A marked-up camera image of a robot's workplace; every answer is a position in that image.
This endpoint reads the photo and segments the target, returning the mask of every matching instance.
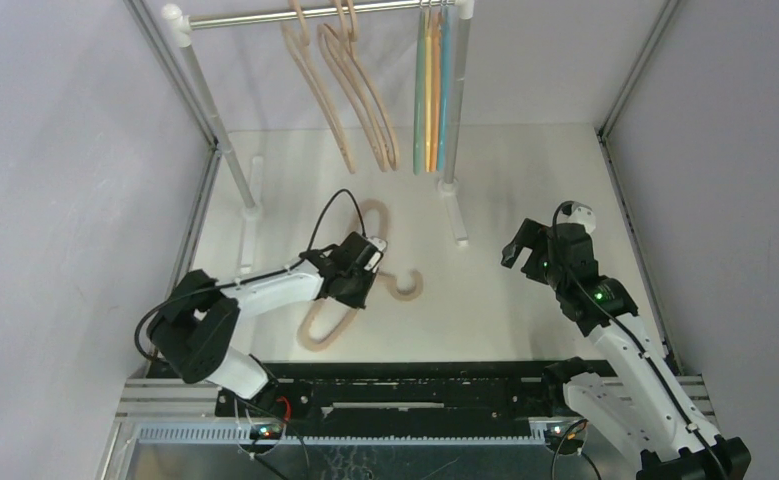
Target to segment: white wall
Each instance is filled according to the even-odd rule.
[[[686,2],[612,140],[680,353],[779,478],[779,2]]]
[[[93,478],[205,149],[123,2],[0,1],[0,479]]]
[[[187,14],[286,9],[285,0],[176,2]],[[327,6],[329,0],[304,0]],[[472,22],[463,122],[595,123],[615,100],[663,0],[478,0]],[[418,11],[363,14],[358,50],[391,117],[412,126]],[[327,70],[310,22],[312,57],[342,121],[359,125]],[[292,22],[292,28],[298,28]],[[283,43],[278,24],[198,31],[195,49],[229,130],[327,128]]]

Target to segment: clothes rail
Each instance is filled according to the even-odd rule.
[[[454,178],[455,165],[457,162],[457,143],[459,141],[460,113],[463,104],[463,84],[465,83],[466,54],[468,51],[469,29],[471,27],[471,18],[474,14],[475,0],[394,0],[384,2],[369,2],[354,5],[356,13],[384,12],[390,10],[426,8],[429,6],[452,5],[458,11],[458,28],[456,34],[456,48],[454,49],[454,72],[452,89],[450,92],[449,115],[450,121],[447,132],[447,151],[445,158],[445,170],[442,178],[437,183],[437,191],[445,201],[445,208],[448,211],[448,218],[451,221],[451,228],[454,234],[454,240],[457,245],[468,244],[468,234],[465,223],[460,213],[459,203],[457,202],[457,189],[459,185]],[[316,18],[337,15],[334,7],[309,8],[303,11],[304,17]],[[257,222],[261,216],[260,201],[255,199],[251,188],[248,186],[245,175],[242,172],[236,152],[230,142],[230,136],[224,128],[224,124],[218,114],[218,108],[212,98],[209,85],[204,78],[200,63],[192,47],[192,32],[195,30],[204,30],[219,27],[233,27],[238,25],[251,25],[256,23],[282,22],[286,20],[297,20],[297,14],[292,10],[281,10],[276,12],[258,12],[258,13],[238,13],[238,14],[220,14],[220,15],[183,15],[180,7],[174,4],[168,4],[162,9],[162,17],[171,27],[174,42],[179,47],[183,58],[186,60],[186,68],[192,78],[195,88],[199,91],[200,101],[203,104],[204,113],[210,120],[213,127],[219,147],[227,160],[227,165],[236,181],[239,193],[245,204],[245,226],[243,229],[243,246],[240,257],[240,265],[250,268],[253,264],[253,247],[257,235]],[[251,185],[261,183],[261,165],[253,165],[250,172]]]
[[[395,0],[389,2],[371,2],[361,3],[354,5],[354,12],[370,13],[370,12],[385,12],[389,10],[402,10],[409,8],[428,7],[430,4],[439,5],[454,5],[455,3],[462,3],[462,0]],[[345,14],[348,13],[348,7],[343,6],[342,10]],[[336,7],[320,7],[320,8],[305,8],[305,18],[318,18],[318,17],[333,17],[338,15]],[[251,25],[255,23],[270,23],[270,22],[284,22],[287,20],[297,20],[295,12],[290,10],[281,10],[276,12],[263,12],[263,13],[225,13],[220,15],[190,15],[189,27],[192,30],[203,30],[207,28],[219,28],[219,27],[234,27],[237,25]]]

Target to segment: gray wall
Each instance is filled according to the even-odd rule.
[[[779,478],[779,2],[686,2],[612,150],[681,355]]]
[[[0,479],[93,478],[205,150],[123,2],[0,1]]]

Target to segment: black cable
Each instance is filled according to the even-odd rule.
[[[580,452],[580,456],[586,459],[586,462],[589,464],[590,467],[592,467],[592,470],[595,471],[595,476],[598,477],[598,480],[604,480],[601,478],[601,472],[598,471],[598,467],[595,466],[595,462],[592,461],[591,458],[589,458],[589,455]]]
[[[267,468],[268,471],[270,471],[271,473],[277,475],[277,478],[280,478],[281,480],[289,480],[289,478],[286,477],[286,475],[283,475],[282,473],[280,473],[280,470],[277,470],[276,468],[274,468],[273,465],[271,465],[270,463],[268,463],[265,460],[263,460],[263,458],[260,457],[259,455],[252,455],[251,456],[251,460],[255,460],[257,463],[259,463],[263,467]]]
[[[259,412],[262,415],[266,415],[268,417],[271,417],[271,418],[277,420],[278,422],[282,423],[283,425],[285,425],[288,430],[291,430],[292,433],[295,434],[295,437],[298,439],[298,442],[300,442],[301,447],[303,447],[303,449],[304,449],[304,457],[307,460],[307,472],[309,472],[310,463],[309,463],[309,452],[307,451],[307,444],[304,442],[304,438],[298,433],[298,431],[295,430],[292,427],[292,425],[287,420],[284,420],[284,419],[278,417],[277,415],[269,412],[268,410],[265,410],[263,408],[258,407],[254,403],[249,402],[249,401],[245,400],[244,398],[239,397],[238,395],[234,394],[233,396],[236,398],[237,401],[242,402],[242,404],[245,406],[245,408],[249,408],[251,410]]]
[[[228,287],[234,287],[234,286],[236,286],[236,284],[231,282],[231,283],[229,283],[227,285],[216,285],[214,287],[201,288],[199,290],[195,290],[193,292],[189,292],[189,293],[186,293],[184,295],[180,295],[178,297],[167,298],[165,301],[163,301],[159,305],[153,307],[152,309],[150,309],[148,311],[148,313],[146,313],[146,314],[144,314],[144,316],[142,316],[142,319],[139,320],[139,323],[136,325],[136,332],[133,334],[133,342],[136,345],[136,350],[139,351],[139,354],[141,356],[145,357],[146,359],[148,359],[148,360],[150,360],[152,362],[159,359],[155,355],[149,354],[148,352],[146,352],[144,350],[144,348],[142,348],[142,343],[139,341],[139,336],[142,333],[142,328],[144,327],[145,323],[150,318],[152,318],[157,312],[159,312],[161,309],[165,308],[168,305],[171,305],[174,302],[179,302],[180,300],[185,300],[185,299],[187,299],[189,297],[192,297],[192,296],[195,296],[195,295],[199,295],[201,293],[214,292],[216,290],[221,290],[222,288],[228,288]]]
[[[351,202],[353,202],[354,208],[357,211],[357,217],[359,217],[359,219],[360,219],[360,227],[362,228],[362,234],[363,234],[364,237],[366,236],[366,232],[365,232],[365,219],[363,219],[362,211],[360,210],[360,205],[359,205],[359,203],[357,203],[357,199],[354,197],[354,194],[351,193],[351,191],[348,190],[347,188],[343,188],[343,189],[338,190],[336,193],[334,193],[333,196],[330,197],[330,200],[328,200],[327,203],[324,205],[324,208],[321,210],[321,214],[318,216],[318,220],[315,222],[315,227],[312,230],[312,235],[310,235],[310,241],[309,241],[309,244],[307,245],[306,251],[312,250],[313,244],[315,243],[315,237],[318,234],[318,228],[321,226],[321,222],[324,220],[324,215],[327,213],[327,210],[330,208],[330,205],[333,204],[333,201],[336,200],[336,198],[339,195],[343,194],[343,193],[346,193],[348,195],[348,197],[351,198]],[[140,341],[140,336],[141,336],[142,329],[144,328],[145,323],[147,323],[148,320],[150,320],[157,312],[159,312],[161,309],[165,308],[166,306],[168,306],[168,305],[170,305],[170,304],[172,304],[174,302],[178,302],[180,300],[185,300],[185,299],[187,299],[189,297],[192,297],[194,295],[200,295],[202,293],[209,293],[209,292],[214,292],[214,291],[220,291],[220,290],[224,290],[226,288],[235,287],[237,285],[238,286],[247,285],[248,283],[251,283],[251,282],[256,282],[256,281],[259,281],[259,280],[265,280],[267,278],[274,277],[276,275],[280,275],[282,273],[286,273],[289,270],[295,269],[295,268],[301,266],[301,264],[304,263],[304,261],[306,261],[306,259],[301,258],[301,259],[299,259],[297,262],[295,262],[294,264],[292,264],[289,267],[282,268],[280,270],[276,270],[276,271],[273,271],[273,272],[265,273],[265,274],[262,274],[262,275],[258,275],[256,277],[246,278],[244,280],[240,280],[238,283],[230,282],[230,283],[224,283],[224,284],[221,284],[221,285],[215,285],[213,287],[201,288],[201,289],[195,290],[193,292],[186,293],[185,295],[181,295],[179,297],[173,297],[173,298],[166,299],[165,301],[163,301],[159,305],[157,305],[157,306],[153,307],[152,309],[150,309],[150,311],[148,311],[148,313],[146,313],[142,317],[142,319],[139,320],[139,323],[136,325],[136,330],[135,330],[135,333],[133,334],[133,344],[136,346],[136,350],[139,352],[139,355],[144,357],[146,360],[149,360],[151,362],[155,362],[155,361],[159,360],[159,357],[157,357],[156,355],[149,354],[148,352],[145,351],[144,348],[142,348],[142,343]],[[256,357],[254,357],[254,360],[256,360],[257,363],[260,364],[260,366],[265,368],[262,365],[262,363],[259,362],[259,360],[256,359]]]
[[[360,228],[362,228],[363,237],[366,236],[365,219],[363,219],[362,211],[360,211],[360,204],[357,203],[357,199],[354,198],[354,194],[351,193],[350,190],[347,188],[342,188],[334,193],[332,197],[330,197],[330,200],[327,201],[327,203],[324,205],[324,208],[321,210],[321,214],[318,216],[318,221],[315,222],[315,228],[313,229],[312,235],[310,236],[310,243],[307,245],[307,250],[312,250],[313,243],[315,243],[315,236],[318,233],[318,227],[321,225],[322,220],[324,220],[324,214],[327,213],[327,210],[330,208],[330,205],[333,204],[333,201],[343,193],[348,194],[348,197],[351,198],[351,202],[353,202],[354,208],[357,210],[357,217],[360,219]]]
[[[563,448],[563,444],[566,443],[566,441],[568,440],[569,434],[572,433],[572,430],[574,430],[574,429],[576,429],[576,428],[578,428],[580,426],[586,427],[587,423],[589,423],[589,421],[587,419],[581,418],[580,420],[578,420],[575,423],[571,424],[571,426],[569,426],[569,428],[566,429],[566,432],[563,433],[563,436],[560,437],[560,444],[557,445],[557,449],[554,450],[554,457],[551,458],[551,471],[550,471],[550,473],[551,473],[551,480],[555,480],[555,477],[554,477],[555,472],[554,472],[554,470],[555,470],[555,468],[557,466],[557,457],[560,456],[560,449]]]
[[[557,218],[560,216],[560,212],[564,211],[566,207],[569,205],[574,204],[573,201],[566,201],[561,203],[557,209],[554,211],[554,217],[551,220],[551,233],[554,237],[554,241],[552,242],[553,247],[553,254],[554,254],[554,260],[558,265],[562,265],[565,270],[566,274],[571,277],[572,281],[574,281],[575,285],[578,287],[578,289],[583,293],[586,298],[589,299],[589,301],[592,303],[592,305],[595,306],[601,313],[603,313],[611,322],[613,322],[617,327],[619,327],[625,334],[630,338],[630,340],[633,342],[634,345],[636,345],[637,350],[639,350],[640,357],[648,362],[648,365],[651,367],[651,370],[654,372],[654,376],[657,377],[657,380],[660,382],[660,385],[663,387],[663,390],[666,391],[666,395],[669,397],[669,399],[672,401],[672,404],[675,406],[675,409],[678,411],[678,414],[681,416],[681,418],[684,420],[687,426],[692,424],[692,420],[689,418],[689,415],[686,413],[686,410],[684,410],[683,406],[681,406],[680,402],[678,402],[677,397],[675,397],[674,392],[672,392],[671,387],[669,386],[669,383],[666,381],[666,378],[663,377],[662,373],[660,373],[660,369],[657,368],[657,364],[654,363],[654,359],[651,356],[645,356],[646,350],[645,347],[642,346],[642,343],[639,341],[638,338],[636,338],[636,335],[627,328],[618,318],[610,315],[610,313],[604,309],[600,304],[598,304],[597,301],[595,301],[595,298],[589,294],[589,292],[586,291],[586,288],[584,288],[583,284],[580,283],[580,280],[578,280],[577,275],[575,275],[574,271],[572,270],[571,266],[564,263],[562,261],[562,258],[560,257],[560,253],[557,249],[557,241],[559,240],[559,236],[557,235]],[[719,473],[722,477],[722,479],[727,480],[728,475],[725,472],[725,467],[722,466],[722,462],[719,460],[719,457],[716,456],[716,453],[713,452],[713,449],[710,448],[710,444],[707,443],[707,440],[704,439],[704,436],[701,435],[701,432],[699,430],[693,430],[693,435],[695,435],[695,438],[698,439],[699,443],[704,447],[704,450],[707,451],[707,453],[712,457],[713,461],[715,462],[716,466],[719,469]]]

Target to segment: hanger hook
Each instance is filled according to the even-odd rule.
[[[304,17],[304,10],[301,8],[301,3],[298,0],[289,0],[289,7],[295,11],[295,15],[298,16],[298,23],[301,24],[301,43],[306,47],[309,45],[309,28],[307,27],[307,19]]]

